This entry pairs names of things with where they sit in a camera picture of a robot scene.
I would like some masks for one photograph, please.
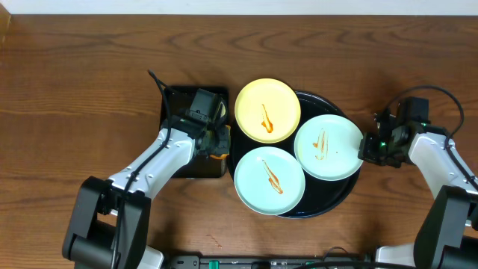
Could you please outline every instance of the robotic arm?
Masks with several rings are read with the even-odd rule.
[[[465,225],[478,230],[475,176],[450,133],[430,124],[428,107],[427,99],[400,100],[397,115],[388,108],[376,114],[378,132],[365,133],[361,141],[360,159],[396,168],[416,165],[435,198],[415,244],[381,247],[376,261],[420,269],[478,268],[478,240],[463,236]]]
[[[220,95],[198,89],[184,115],[165,120],[153,144],[119,173],[104,181],[87,179],[78,192],[75,208],[63,243],[63,257],[76,268],[137,268],[146,249],[151,201],[171,176],[197,155],[225,158],[229,154],[230,134],[226,125],[226,101]],[[170,137],[167,132],[170,126]],[[161,145],[166,146],[156,155]],[[131,173],[138,167],[135,179]],[[117,214],[122,229],[98,220],[97,214]]]

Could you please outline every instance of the yellow plate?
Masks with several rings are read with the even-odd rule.
[[[276,143],[289,137],[299,125],[300,104],[285,83],[262,78],[239,93],[235,116],[248,137],[261,143]]]

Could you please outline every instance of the black wire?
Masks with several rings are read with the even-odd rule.
[[[160,81],[156,75],[153,73],[153,71],[148,70],[148,74],[154,78],[159,91],[161,92],[161,96],[163,98],[163,103],[164,107],[166,108],[166,115],[167,115],[167,133],[166,133],[166,138],[164,139],[164,142],[148,157],[146,158],[133,172],[131,172],[128,181],[126,182],[125,189],[122,192],[122,201],[120,202],[119,209],[118,209],[118,215],[117,215],[117,228],[115,230],[115,235],[113,239],[113,255],[111,257],[111,269],[115,269],[117,266],[117,261],[118,261],[118,247],[120,245],[120,231],[121,231],[121,223],[122,223],[122,216],[125,211],[125,199],[126,195],[128,194],[128,190],[131,187],[131,184],[133,184],[134,180],[136,179],[137,175],[140,174],[140,171],[164,148],[166,147],[168,141],[170,140],[171,136],[171,110],[170,110],[170,105],[167,101],[166,94],[164,93],[163,87],[161,85],[165,85],[162,81]]]
[[[408,265],[395,265],[384,262],[360,262],[360,261],[346,261],[346,262],[315,262],[308,265],[302,265],[294,269],[312,269],[312,268],[322,268],[322,267],[353,267],[353,268],[383,268],[383,269],[417,269],[413,266]]]
[[[343,250],[346,254],[349,254],[343,247],[331,247],[329,250],[327,250],[326,254],[322,257],[322,262],[324,262],[327,258],[327,256],[333,251],[333,250]]]
[[[385,109],[383,110],[382,114],[384,114],[387,111],[387,109],[390,107],[390,105],[393,102],[397,101],[404,94],[410,93],[414,90],[425,90],[425,89],[437,90],[437,91],[441,91],[442,93],[445,93],[455,102],[456,106],[458,107],[458,110],[460,111],[460,122],[457,125],[457,127],[451,133],[449,133],[448,136],[445,138],[444,149],[447,151],[451,160],[458,167],[460,172],[462,172],[463,176],[465,176],[467,182],[470,182],[471,185],[475,188],[475,190],[478,191],[478,184],[475,182],[475,176],[470,176],[470,174],[468,174],[468,171],[462,166],[462,164],[460,164],[458,159],[455,157],[455,155],[451,151],[451,145],[449,144],[450,139],[453,137],[454,134],[457,133],[458,130],[460,130],[460,128],[463,125],[463,122],[465,121],[465,112],[463,112],[462,104],[460,104],[460,101],[450,91],[435,85],[419,85],[419,86],[411,87],[407,90],[402,91],[397,96],[395,96],[395,98],[390,100],[390,102],[388,102],[388,104],[385,106]]]

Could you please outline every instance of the white background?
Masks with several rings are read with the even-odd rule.
[[[478,15],[478,0],[0,0],[12,14]]]

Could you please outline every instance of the wood grain surface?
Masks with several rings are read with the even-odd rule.
[[[72,268],[60,250],[80,184],[121,170],[157,135],[149,68],[168,84],[227,86],[232,105],[248,82],[277,78],[325,96],[363,131],[400,90],[441,85],[462,101],[455,141],[476,172],[477,59],[475,17],[15,16],[0,56],[0,268]],[[434,124],[455,127],[445,95],[417,96],[430,99]],[[153,202],[148,244],[214,256],[364,253],[413,242],[431,205],[409,165],[364,164],[343,203],[306,220],[249,210],[229,174],[174,179]]]

